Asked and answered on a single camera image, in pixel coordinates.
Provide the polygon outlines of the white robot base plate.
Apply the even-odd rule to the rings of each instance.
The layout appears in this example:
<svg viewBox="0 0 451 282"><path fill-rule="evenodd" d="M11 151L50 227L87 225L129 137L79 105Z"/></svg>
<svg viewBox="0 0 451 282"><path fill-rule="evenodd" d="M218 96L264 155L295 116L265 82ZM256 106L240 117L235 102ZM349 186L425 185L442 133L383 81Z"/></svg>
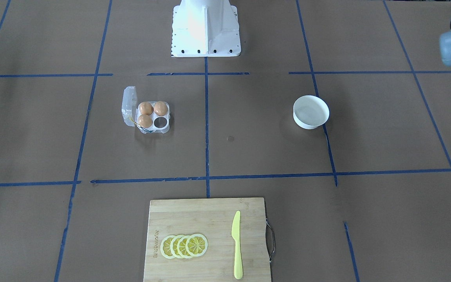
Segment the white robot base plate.
<svg viewBox="0 0 451 282"><path fill-rule="evenodd" d="M241 54L238 10L230 1L182 0L173 8L172 16L172 57Z"/></svg>

